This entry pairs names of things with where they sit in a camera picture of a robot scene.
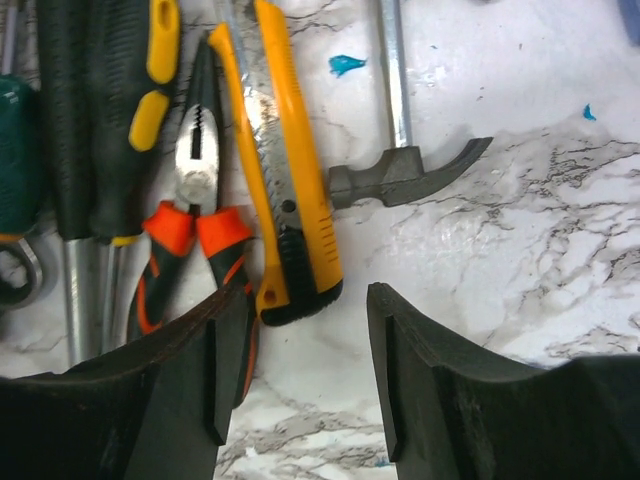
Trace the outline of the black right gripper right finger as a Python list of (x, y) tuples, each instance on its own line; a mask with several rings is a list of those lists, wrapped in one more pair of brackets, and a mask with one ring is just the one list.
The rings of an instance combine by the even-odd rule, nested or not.
[(402, 479), (635, 479), (639, 359), (552, 369), (485, 349), (373, 283), (367, 318), (388, 456)]

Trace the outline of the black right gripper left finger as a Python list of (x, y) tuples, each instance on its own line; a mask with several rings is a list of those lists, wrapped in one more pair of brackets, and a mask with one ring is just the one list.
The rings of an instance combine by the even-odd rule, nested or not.
[(209, 479), (226, 441), (248, 303), (215, 292), (62, 374), (1, 382), (5, 479)]

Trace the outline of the orange black pliers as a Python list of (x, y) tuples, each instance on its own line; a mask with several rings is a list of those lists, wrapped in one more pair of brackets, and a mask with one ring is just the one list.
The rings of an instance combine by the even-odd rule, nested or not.
[(206, 36), (199, 40), (174, 151), (175, 191), (143, 224), (150, 254), (136, 284), (126, 322), (134, 341), (158, 330), (195, 245), (202, 248), (217, 287), (240, 286), (250, 305), (253, 288), (245, 268), (245, 243), (252, 236), (238, 210), (221, 204), (225, 154), (221, 91), (216, 54)]

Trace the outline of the yellow utility knife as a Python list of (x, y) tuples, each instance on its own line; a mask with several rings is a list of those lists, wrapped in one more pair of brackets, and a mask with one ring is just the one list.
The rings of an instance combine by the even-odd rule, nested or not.
[(259, 319), (314, 315), (342, 292), (343, 271), (286, 17), (271, 1), (219, 1), (209, 43), (226, 77), (240, 160), (264, 242)]

